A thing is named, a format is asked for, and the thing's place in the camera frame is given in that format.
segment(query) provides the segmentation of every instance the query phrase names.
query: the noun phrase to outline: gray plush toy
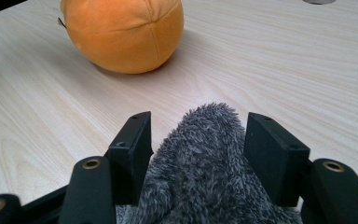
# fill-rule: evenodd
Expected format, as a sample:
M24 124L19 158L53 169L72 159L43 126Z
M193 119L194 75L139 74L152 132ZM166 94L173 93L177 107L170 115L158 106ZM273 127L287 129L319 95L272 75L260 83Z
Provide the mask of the gray plush toy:
M244 140L228 105L190 110L150 162L139 205L117 206L117 223L301 223L270 202Z

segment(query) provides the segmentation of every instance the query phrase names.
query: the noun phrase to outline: orange stuffed toy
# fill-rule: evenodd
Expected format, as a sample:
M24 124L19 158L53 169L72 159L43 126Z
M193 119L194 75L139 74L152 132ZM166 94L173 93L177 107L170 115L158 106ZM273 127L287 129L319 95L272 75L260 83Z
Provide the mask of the orange stuffed toy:
M184 30L181 0L62 0L61 11L80 52L117 73L160 67Z

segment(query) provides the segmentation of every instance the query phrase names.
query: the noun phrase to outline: plush toy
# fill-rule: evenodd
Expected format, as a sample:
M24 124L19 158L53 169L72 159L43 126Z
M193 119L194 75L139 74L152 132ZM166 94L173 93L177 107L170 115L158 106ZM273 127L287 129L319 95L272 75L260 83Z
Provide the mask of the plush toy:
M62 0L61 11L80 52L117 73L160 67L184 30L181 0Z

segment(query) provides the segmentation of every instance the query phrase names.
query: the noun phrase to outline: wooden table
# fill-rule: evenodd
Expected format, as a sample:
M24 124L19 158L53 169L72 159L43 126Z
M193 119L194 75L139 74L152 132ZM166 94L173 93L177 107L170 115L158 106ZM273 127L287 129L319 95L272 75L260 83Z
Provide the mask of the wooden table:
M358 174L358 1L184 0L173 56L143 75L104 71L57 24L60 0L0 12L0 193L28 203L103 155L131 115L151 111L153 149L212 102L276 119Z

